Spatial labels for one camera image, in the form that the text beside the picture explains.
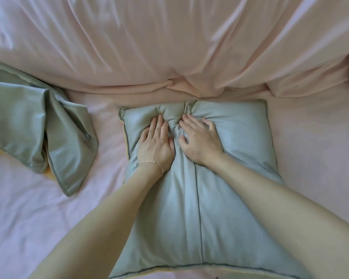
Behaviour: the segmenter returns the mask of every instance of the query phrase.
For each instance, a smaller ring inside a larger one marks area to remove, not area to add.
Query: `forearm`
[[[226,154],[209,168],[234,189],[270,235],[316,278],[349,278],[349,224]]]
[[[161,172],[139,167],[116,192],[80,221],[39,265],[31,279],[106,279],[118,260],[138,210]]]

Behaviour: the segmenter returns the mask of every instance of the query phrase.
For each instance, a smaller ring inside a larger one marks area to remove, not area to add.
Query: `hand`
[[[145,161],[154,161],[167,172],[175,159],[175,144],[173,137],[168,138],[168,122],[163,121],[163,116],[153,117],[150,126],[146,128],[140,137],[138,147],[138,164]],[[160,169],[158,165],[152,164],[152,168]]]
[[[188,142],[183,135],[179,144],[185,155],[193,162],[209,167],[214,158],[223,153],[221,141],[212,121],[202,118],[204,124],[192,115],[182,115],[180,126],[187,134]]]

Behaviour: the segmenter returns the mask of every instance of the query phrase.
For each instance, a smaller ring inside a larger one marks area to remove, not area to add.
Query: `bracelet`
[[[136,164],[135,167],[139,167],[140,165],[143,165],[145,163],[154,163],[154,164],[159,165],[160,169],[162,170],[162,176],[164,175],[164,170],[163,170],[162,166],[159,163],[157,163],[156,161],[144,161],[143,163]]]

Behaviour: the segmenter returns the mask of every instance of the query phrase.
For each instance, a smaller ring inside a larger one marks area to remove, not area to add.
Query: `left arm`
[[[168,123],[162,116],[154,117],[140,138],[138,162],[142,165],[58,243],[30,279],[108,278],[146,194],[162,177],[161,167],[168,171],[174,157]]]

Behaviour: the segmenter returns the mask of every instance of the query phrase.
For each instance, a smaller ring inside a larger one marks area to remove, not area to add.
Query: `finger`
[[[186,122],[184,121],[179,121],[178,122],[179,125],[181,126],[181,128],[185,131],[186,134],[190,134],[192,131],[194,131],[193,127],[191,127],[190,125],[188,125]]]
[[[164,121],[162,128],[160,129],[160,139],[163,141],[168,140],[168,122]]]
[[[205,118],[202,118],[202,121],[204,122],[204,124],[208,125],[210,131],[216,131],[216,126],[213,121],[209,121],[208,119],[205,119]]]
[[[176,153],[176,150],[175,150],[175,148],[174,148],[175,142],[173,141],[173,137],[169,137],[168,140],[169,140],[169,147],[171,148],[172,153],[173,153],[173,154]]]
[[[178,144],[180,144],[180,147],[183,150],[183,152],[186,152],[187,147],[189,146],[189,144],[186,142],[185,136],[180,135],[178,137]]]
[[[182,115],[182,120],[191,126],[192,129],[196,129],[197,125],[187,115]]]
[[[140,143],[144,142],[147,138],[147,134],[149,133],[149,127],[145,128],[141,133]]]
[[[200,122],[199,119],[197,119],[195,116],[188,115],[188,118],[190,118],[191,121],[195,122],[197,126],[201,127],[204,129],[204,124]]]
[[[150,123],[149,133],[147,134],[148,139],[152,139],[155,133],[155,127],[156,127],[156,117],[153,117]]]
[[[154,137],[160,137],[160,130],[162,128],[162,125],[163,125],[163,116],[158,115],[158,119],[156,122],[156,128],[155,128],[155,132],[154,132]]]

